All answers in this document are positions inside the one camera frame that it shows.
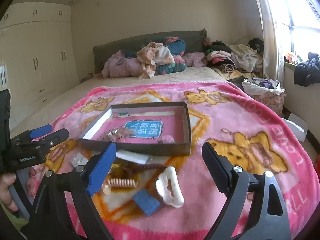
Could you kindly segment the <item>left hand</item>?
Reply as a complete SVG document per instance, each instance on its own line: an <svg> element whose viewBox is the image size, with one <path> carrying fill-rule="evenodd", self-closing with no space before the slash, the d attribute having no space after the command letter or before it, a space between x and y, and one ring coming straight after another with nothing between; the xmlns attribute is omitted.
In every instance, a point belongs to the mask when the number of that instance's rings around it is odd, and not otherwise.
<svg viewBox="0 0 320 240"><path fill-rule="evenodd" d="M28 196L34 198L37 189L35 189L35 176L37 172L35 168L29 168L29 179L26 182ZM1 202L11 212L18 211L18 206L12 198L9 187L14 184L17 175L14 173L1 174Z"/></svg>

